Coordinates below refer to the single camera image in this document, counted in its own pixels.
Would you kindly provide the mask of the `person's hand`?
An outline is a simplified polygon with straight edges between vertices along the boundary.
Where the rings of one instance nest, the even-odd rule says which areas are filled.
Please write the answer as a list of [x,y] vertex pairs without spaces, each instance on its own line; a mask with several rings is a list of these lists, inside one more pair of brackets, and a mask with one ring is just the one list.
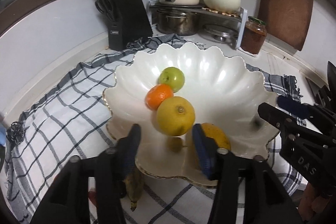
[[315,188],[308,183],[301,201],[299,202],[298,212],[304,222],[311,221],[314,216],[321,214],[333,197],[323,197],[318,195]]

